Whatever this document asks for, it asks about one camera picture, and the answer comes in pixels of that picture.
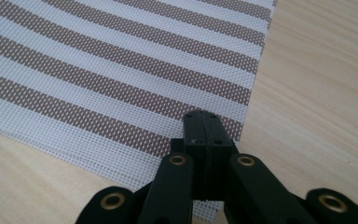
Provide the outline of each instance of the metal grommet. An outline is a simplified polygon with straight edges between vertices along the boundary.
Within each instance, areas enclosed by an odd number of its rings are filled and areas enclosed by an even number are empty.
[[[245,166],[253,166],[253,165],[255,165],[255,160],[250,158],[250,157],[247,157],[247,156],[238,157],[237,161],[241,165],[245,165]]]
[[[113,210],[119,208],[126,200],[126,197],[119,192],[111,193],[103,197],[101,200],[101,207],[105,210]]]
[[[186,158],[183,156],[172,156],[170,157],[170,163],[173,165],[182,165],[186,163]]]
[[[324,205],[324,207],[338,212],[338,213],[344,213],[346,211],[348,211],[348,206],[342,202],[339,198],[333,196],[333,195],[328,195],[328,194],[322,194],[321,196],[319,196],[319,202]],[[334,203],[336,204],[331,204],[329,202],[329,200],[334,201]]]

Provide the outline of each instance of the brown stripe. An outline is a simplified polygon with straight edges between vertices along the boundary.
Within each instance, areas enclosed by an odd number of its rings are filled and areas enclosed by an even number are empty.
[[[221,21],[213,17],[201,15],[183,8],[170,6],[165,3],[154,0],[116,0],[119,3],[126,4],[132,7],[158,14],[160,16],[168,17],[177,21],[186,22],[196,25],[208,30],[215,31],[220,34],[230,35],[238,39],[243,39],[248,42],[263,46],[265,35],[256,30],[252,30],[241,25]]]
[[[245,96],[250,93],[250,90],[240,85],[73,32],[7,1],[0,0],[0,15],[67,46],[105,58],[114,63],[120,63],[156,77],[162,77],[188,87],[207,91],[242,105],[246,105],[248,102]]]
[[[67,103],[3,77],[0,77],[0,99],[152,155],[161,157],[170,149],[170,139],[167,137]]]
[[[185,36],[176,35],[152,26],[144,25],[136,21],[120,18],[75,1],[43,1],[81,19],[100,24],[128,35],[140,37],[169,48],[178,49],[213,61],[225,63],[253,74],[257,68],[257,59],[232,50],[219,48]]]
[[[258,19],[269,21],[271,10],[266,7],[254,5],[252,3],[242,2],[238,0],[199,0],[217,7],[224,7],[230,10],[238,11]]]
[[[104,77],[88,70],[73,66],[29,49],[19,43],[0,35],[0,55],[10,60],[33,68],[47,74],[75,84],[90,91],[117,99],[130,105],[158,113],[171,119],[181,120],[182,116],[191,110],[200,109],[150,91],[145,91],[126,83]],[[242,124],[236,120],[222,117],[222,121],[230,130],[233,137],[238,139]]]

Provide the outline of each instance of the wooden table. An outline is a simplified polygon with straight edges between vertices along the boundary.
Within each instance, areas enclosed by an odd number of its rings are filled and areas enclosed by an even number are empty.
[[[240,150],[300,197],[330,188],[358,203],[358,1],[278,2]],[[0,223],[73,223],[112,184],[0,136]]]

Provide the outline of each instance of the woven mesh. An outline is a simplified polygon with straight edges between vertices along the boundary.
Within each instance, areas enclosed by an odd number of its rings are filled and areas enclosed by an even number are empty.
[[[0,0],[0,133],[137,190],[188,111],[239,140],[274,6]]]

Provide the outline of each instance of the black mechanism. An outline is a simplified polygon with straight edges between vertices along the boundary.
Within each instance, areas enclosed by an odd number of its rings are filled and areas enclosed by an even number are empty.
[[[257,157],[240,154],[220,118],[184,116],[184,138],[172,139],[155,180],[132,193],[98,192],[76,223],[191,223],[193,200],[223,201],[228,223],[358,223],[358,205],[331,189],[303,200],[291,194]]]

